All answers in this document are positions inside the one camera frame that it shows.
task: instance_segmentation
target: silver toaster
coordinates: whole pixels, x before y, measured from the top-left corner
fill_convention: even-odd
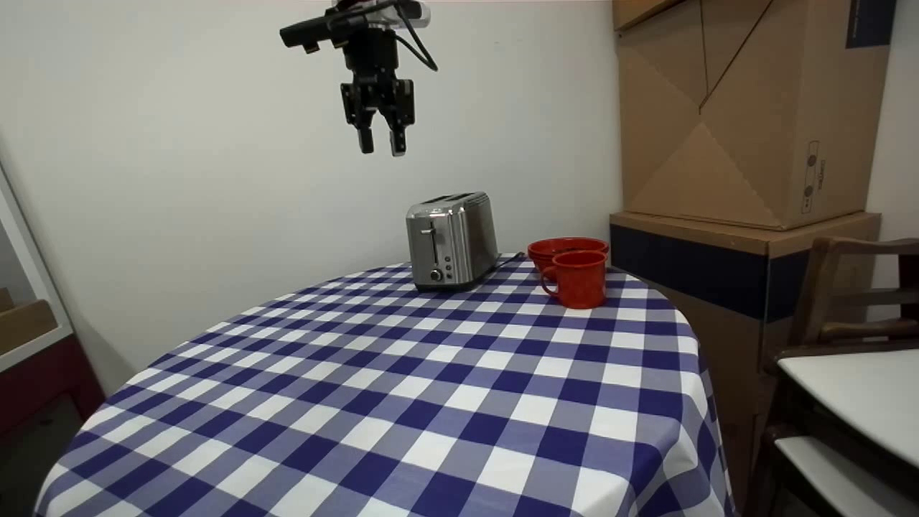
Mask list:
[[[484,193],[436,196],[407,210],[413,285],[461,289],[496,263],[492,202]]]

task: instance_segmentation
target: mug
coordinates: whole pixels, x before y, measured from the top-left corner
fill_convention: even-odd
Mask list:
[[[542,238],[529,243],[525,256],[538,263],[538,272],[542,272],[546,266],[551,266],[551,258],[556,252],[575,252],[575,249],[598,249],[605,252],[609,246],[598,238],[581,238],[581,236],[568,236],[568,238]]]
[[[542,289],[566,308],[601,308],[605,301],[605,252],[556,252],[540,276]]]

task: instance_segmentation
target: cup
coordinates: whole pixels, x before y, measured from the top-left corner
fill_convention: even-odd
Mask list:
[[[598,249],[598,252],[605,252],[605,242],[598,242],[598,238],[581,238],[581,236],[568,236],[568,238],[542,238],[542,242],[535,242],[529,243],[525,256],[538,263],[538,272],[546,276],[546,271],[551,266],[551,258],[556,252],[575,252],[575,249]]]
[[[540,279],[542,289],[566,308],[601,308],[605,301],[605,252],[556,252],[551,256],[551,266],[540,271]]]

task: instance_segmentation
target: round table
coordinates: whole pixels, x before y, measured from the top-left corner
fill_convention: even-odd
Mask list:
[[[733,515],[685,318],[609,272],[556,308],[522,256],[473,289],[405,263],[252,308],[133,376],[38,515]]]

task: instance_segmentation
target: cardboard box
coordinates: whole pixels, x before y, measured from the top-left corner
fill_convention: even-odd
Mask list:
[[[615,28],[635,25],[635,22],[664,11],[673,4],[680,4],[680,0],[617,0],[615,4]]]
[[[617,37],[628,213],[787,229],[861,213],[889,0],[683,0]]]
[[[787,342],[810,243],[818,236],[875,238],[879,216],[769,232],[652,216],[611,216],[611,263],[661,286],[690,318],[710,365],[734,500],[744,508],[772,400],[767,358]],[[846,286],[869,285],[853,262]]]
[[[0,314],[0,353],[55,330],[55,314],[48,301],[12,304]]]

